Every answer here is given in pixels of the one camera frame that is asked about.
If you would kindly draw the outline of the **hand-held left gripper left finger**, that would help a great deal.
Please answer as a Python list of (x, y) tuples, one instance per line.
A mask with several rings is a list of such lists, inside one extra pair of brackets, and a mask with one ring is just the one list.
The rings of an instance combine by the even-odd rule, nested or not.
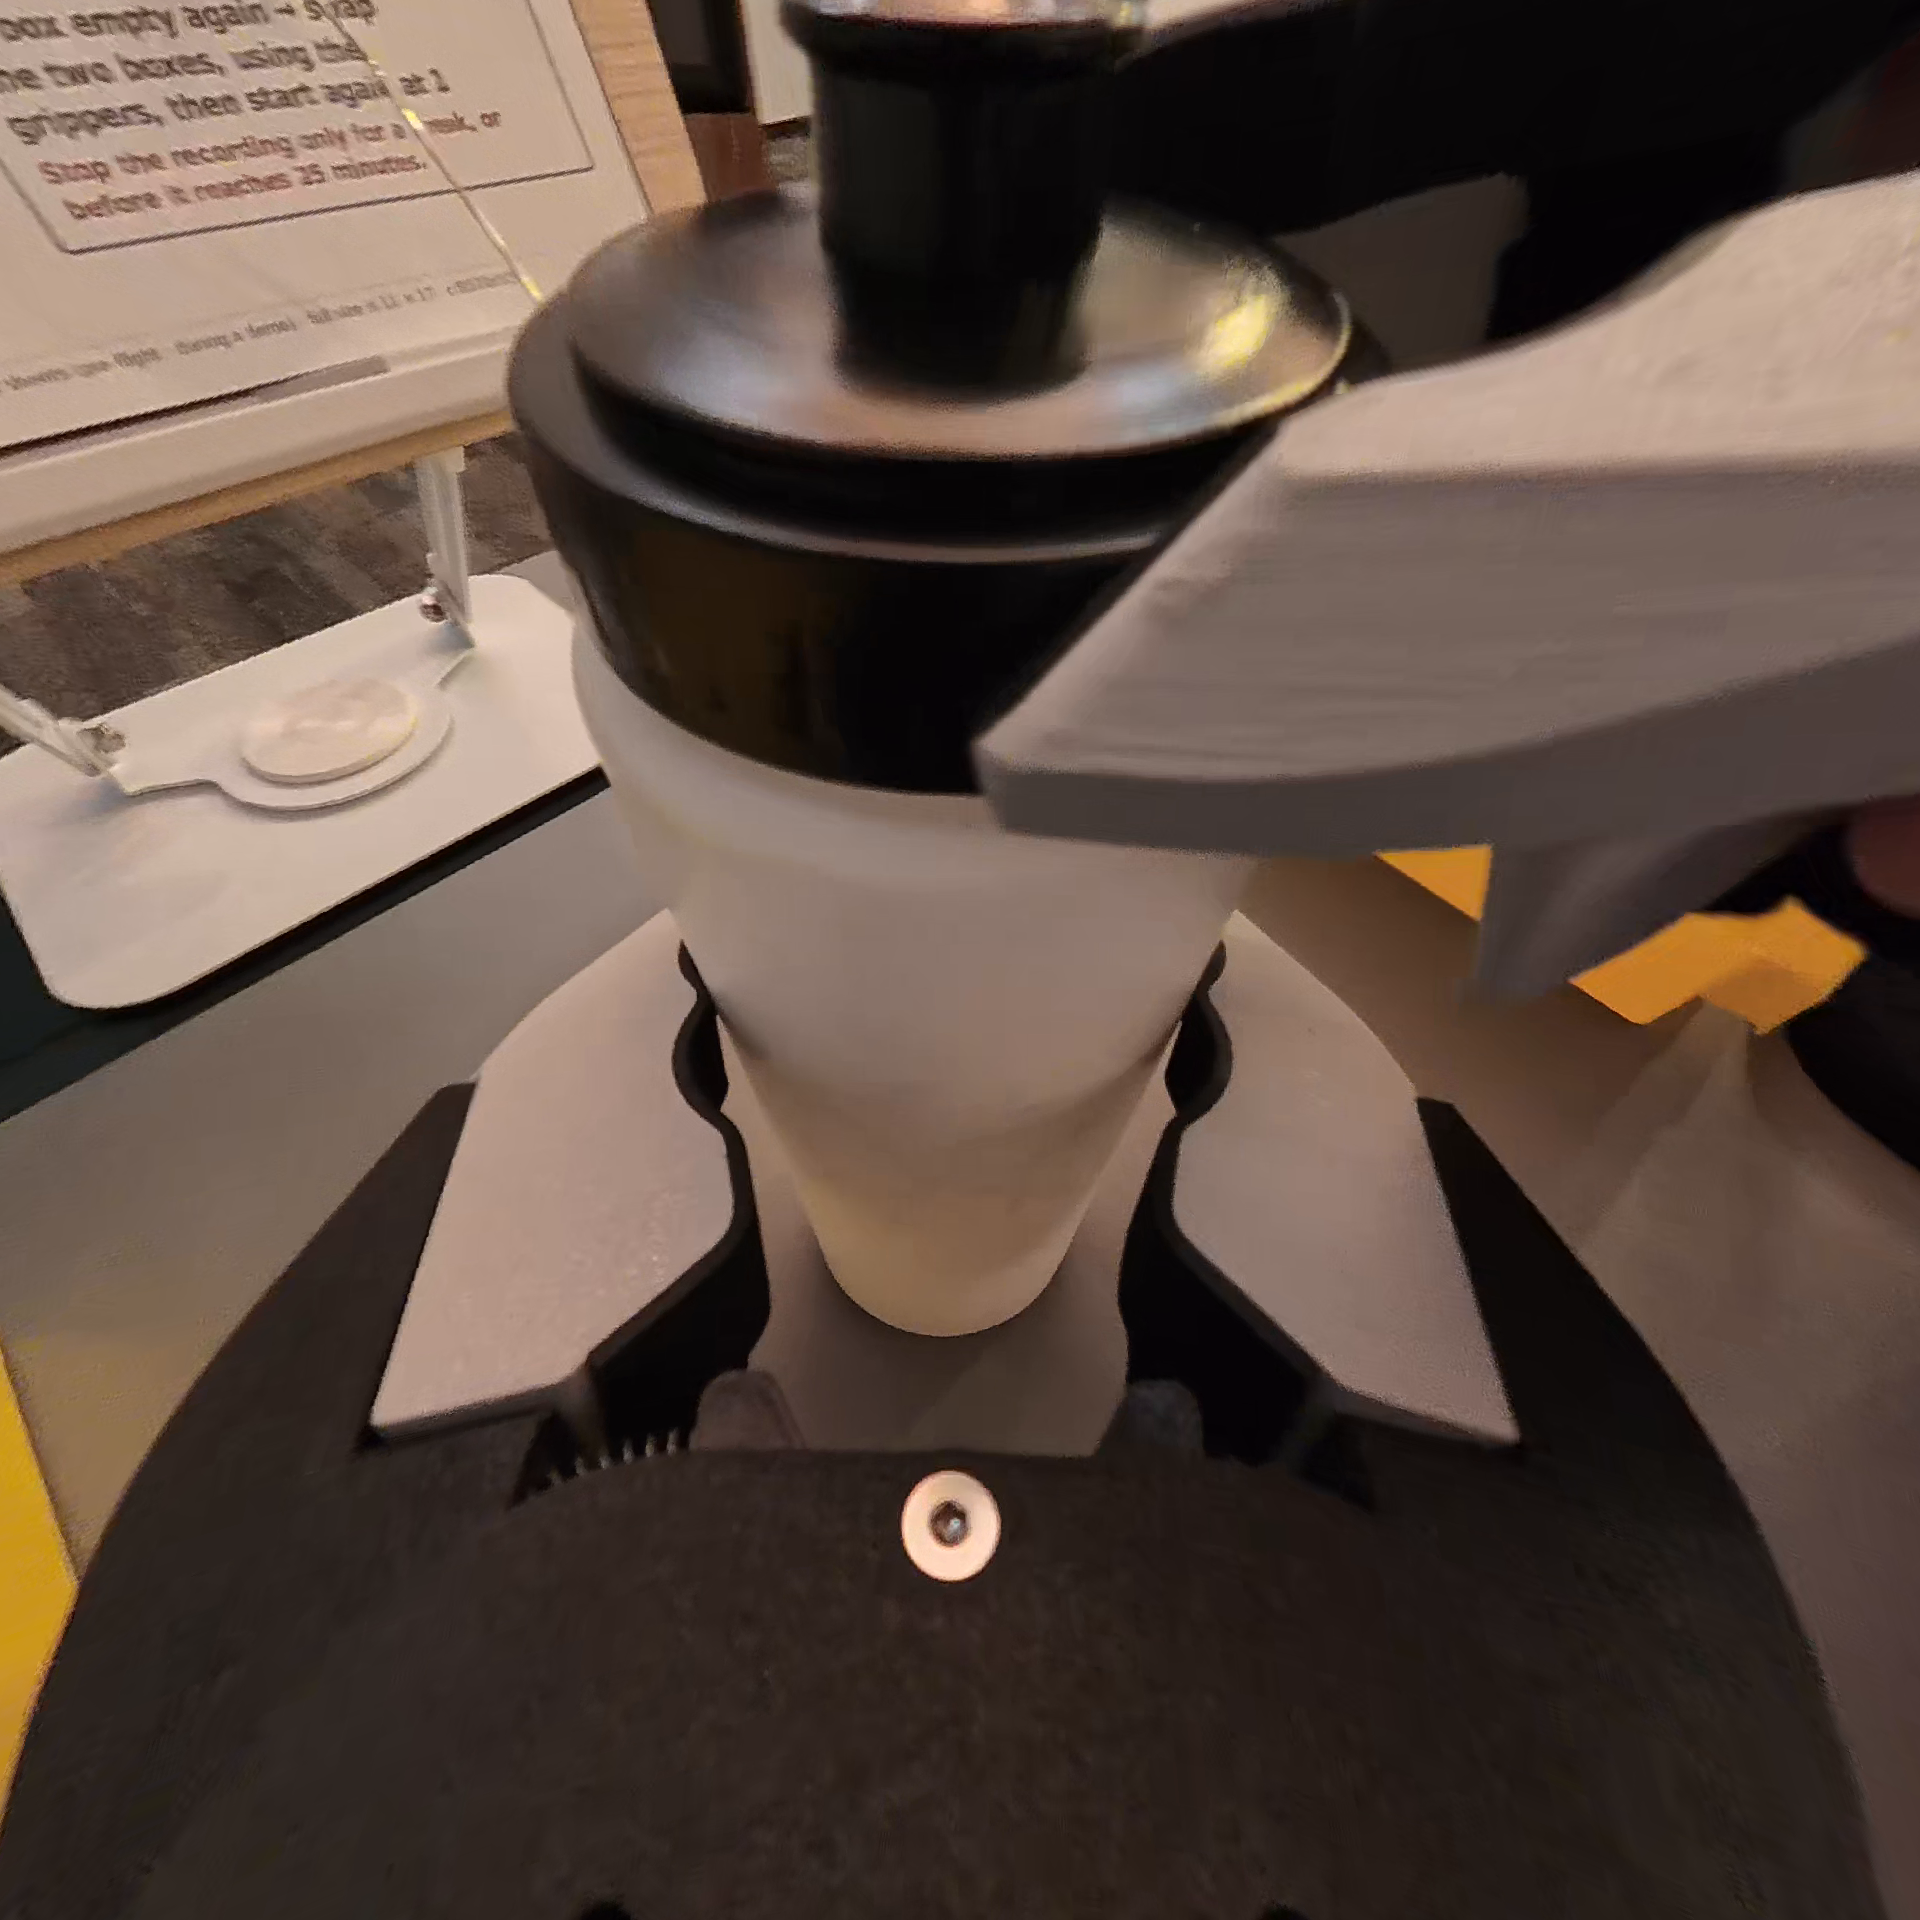
[(672, 917), (486, 1056), (369, 1429), (533, 1413), (585, 1453), (689, 1437), (771, 1317), (751, 1166), (712, 998)]

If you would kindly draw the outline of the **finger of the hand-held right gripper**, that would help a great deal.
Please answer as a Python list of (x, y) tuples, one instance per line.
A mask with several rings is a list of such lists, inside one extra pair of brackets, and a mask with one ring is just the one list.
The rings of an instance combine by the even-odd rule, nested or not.
[(1489, 847), (1549, 991), (1917, 779), (1917, 182), (1292, 415), (974, 747), (1012, 830)]

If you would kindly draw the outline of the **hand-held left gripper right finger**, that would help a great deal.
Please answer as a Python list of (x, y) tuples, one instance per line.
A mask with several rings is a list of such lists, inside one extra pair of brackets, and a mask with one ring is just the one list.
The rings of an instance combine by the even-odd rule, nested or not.
[(1174, 1031), (1167, 1122), (1120, 1254), (1127, 1384), (1174, 1386), (1198, 1447), (1331, 1470), (1358, 1429), (1519, 1442), (1413, 1083), (1247, 919)]

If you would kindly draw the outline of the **yellow plastic bin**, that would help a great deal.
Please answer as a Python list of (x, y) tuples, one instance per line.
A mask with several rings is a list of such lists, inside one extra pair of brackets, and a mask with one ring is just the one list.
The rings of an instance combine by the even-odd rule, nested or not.
[(12, 1789), (76, 1587), (54, 1501), (3, 1365), (3, 1795)]
[(1380, 862), (1467, 914), (1478, 928), (1472, 987), (1487, 1000), (1532, 1000), (1573, 987), (1631, 1024), (1705, 1000), (1769, 1033), (1835, 993), (1864, 945), (1789, 897), (1755, 917), (1692, 912), (1557, 919), (1563, 882), (1581, 880), (1581, 847), (1385, 849)]

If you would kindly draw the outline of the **white plastic bottle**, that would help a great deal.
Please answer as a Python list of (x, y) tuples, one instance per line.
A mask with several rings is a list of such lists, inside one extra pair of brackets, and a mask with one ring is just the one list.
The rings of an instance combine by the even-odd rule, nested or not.
[(571, 672), (836, 1283), (924, 1337), (1015, 1318), (1254, 863), (1006, 832), (975, 798), (726, 751), (643, 702), (588, 615)]

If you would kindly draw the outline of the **black bottle lid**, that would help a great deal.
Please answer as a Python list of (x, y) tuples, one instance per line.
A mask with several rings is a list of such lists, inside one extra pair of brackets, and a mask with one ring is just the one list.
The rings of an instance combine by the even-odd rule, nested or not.
[(510, 406), (596, 651), (791, 775), (972, 743), (1352, 368), (1251, 232), (1118, 199), (1136, 3), (784, 3), (813, 174), (662, 211), (523, 325)]

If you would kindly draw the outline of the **white stand base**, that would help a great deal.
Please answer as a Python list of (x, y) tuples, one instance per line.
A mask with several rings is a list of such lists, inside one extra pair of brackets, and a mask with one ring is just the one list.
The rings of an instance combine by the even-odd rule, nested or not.
[[(198, 984), (596, 769), (556, 553), (471, 578), (471, 639), (396, 600), (104, 718), (110, 775), (5, 755), (5, 899), (45, 989), (116, 1011)], [(261, 781), (245, 723), (331, 680), (416, 699), (382, 763)]]

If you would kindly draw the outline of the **round white disc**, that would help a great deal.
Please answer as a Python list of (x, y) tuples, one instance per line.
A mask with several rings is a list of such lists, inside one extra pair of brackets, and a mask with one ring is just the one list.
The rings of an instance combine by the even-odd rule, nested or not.
[(237, 753), (269, 784), (335, 784), (397, 753), (419, 729), (416, 694), (388, 679), (328, 679), (262, 703)]

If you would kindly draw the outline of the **instruction sheet on stand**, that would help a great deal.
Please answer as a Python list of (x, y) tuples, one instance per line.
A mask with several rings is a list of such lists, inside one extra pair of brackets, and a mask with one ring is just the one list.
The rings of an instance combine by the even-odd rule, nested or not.
[[(643, 221), (700, 205), (704, 185), (646, 6), (568, 6), (646, 200)], [(5, 584), (502, 434), (510, 347), (550, 295), (491, 336), (3, 445)]]

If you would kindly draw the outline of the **white paper sign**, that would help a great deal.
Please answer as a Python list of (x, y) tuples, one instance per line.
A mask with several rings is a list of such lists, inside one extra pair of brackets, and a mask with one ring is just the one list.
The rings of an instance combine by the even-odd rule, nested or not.
[(649, 207), (568, 3), (3, 3), (3, 445), (516, 325)]

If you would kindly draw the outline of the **metal stand bracket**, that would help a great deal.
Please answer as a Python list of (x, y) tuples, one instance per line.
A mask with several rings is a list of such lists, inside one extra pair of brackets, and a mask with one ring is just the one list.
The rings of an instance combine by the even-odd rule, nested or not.
[(419, 597), (423, 633), (404, 633), (390, 663), (356, 663), (335, 679), (372, 677), (408, 687), (419, 699), (414, 738), (377, 768), (335, 784), (269, 784), (239, 760), (237, 741), (255, 707), (305, 685), (239, 706), (230, 694), (215, 699), (213, 714), (173, 723), (169, 733), (145, 731), (129, 741), (110, 722), (62, 718), (35, 699), (3, 690), (5, 738), (57, 758), (127, 799), (159, 793), (215, 790), (255, 810), (304, 813), (369, 799), (423, 769), (445, 743), (453, 713), (445, 680), (473, 656), (473, 576), (464, 506), (464, 454), (433, 453), (416, 462), (416, 494), (424, 530), (424, 584)]

